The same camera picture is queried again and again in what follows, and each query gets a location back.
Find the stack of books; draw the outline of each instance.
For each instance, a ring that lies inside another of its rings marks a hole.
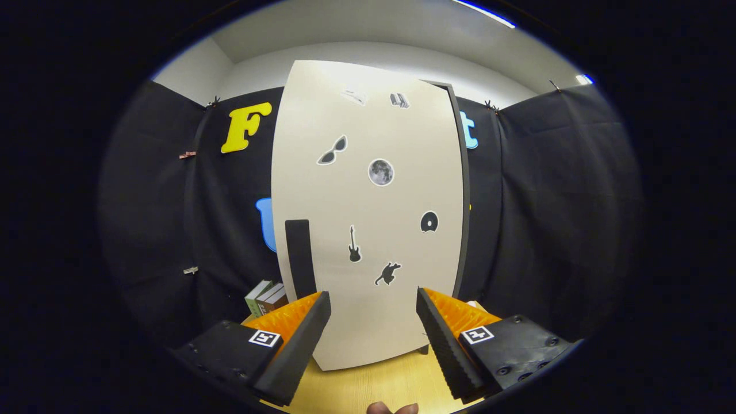
[[[274,284],[272,281],[261,281],[248,293],[245,301],[250,313],[256,317],[263,316],[289,302],[283,283]]]

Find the ceiling light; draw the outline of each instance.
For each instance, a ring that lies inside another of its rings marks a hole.
[[[498,17],[498,16],[496,16],[495,14],[493,14],[491,12],[488,12],[486,10],[481,9],[480,7],[473,6],[472,4],[466,3],[464,1],[459,1],[459,0],[453,0],[453,1],[455,3],[462,4],[465,7],[469,7],[471,9],[475,10],[476,12],[483,13],[484,15],[487,15],[488,17],[490,17],[493,20],[495,20],[495,21],[503,24],[504,26],[511,27],[512,29],[516,27],[510,21],[507,21],[504,18]]]
[[[593,81],[586,74],[579,74],[575,77],[581,85],[592,85]]]

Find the finger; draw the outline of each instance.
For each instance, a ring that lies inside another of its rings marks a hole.
[[[389,410],[383,401],[379,401],[369,405],[366,414],[391,414],[391,410]]]
[[[419,405],[415,402],[410,405],[401,407],[396,414],[417,414],[419,412]]]

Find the sunglasses sticker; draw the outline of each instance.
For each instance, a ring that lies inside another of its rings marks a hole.
[[[337,141],[335,141],[335,145],[332,147],[332,150],[327,151],[325,154],[323,154],[319,159],[317,160],[317,165],[330,165],[333,162],[335,162],[336,153],[345,151],[345,148],[347,148],[347,137],[341,136]]]

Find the table surface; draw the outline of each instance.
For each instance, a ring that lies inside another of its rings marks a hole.
[[[475,301],[468,303],[483,309]],[[243,323],[252,319],[251,315]],[[364,414],[368,405],[376,401],[383,401],[391,411],[416,402],[421,414],[448,414],[483,400],[462,404],[453,399],[430,345],[426,355],[412,351],[336,371],[320,370],[311,358],[289,406],[277,407],[263,400],[261,403],[286,413]]]

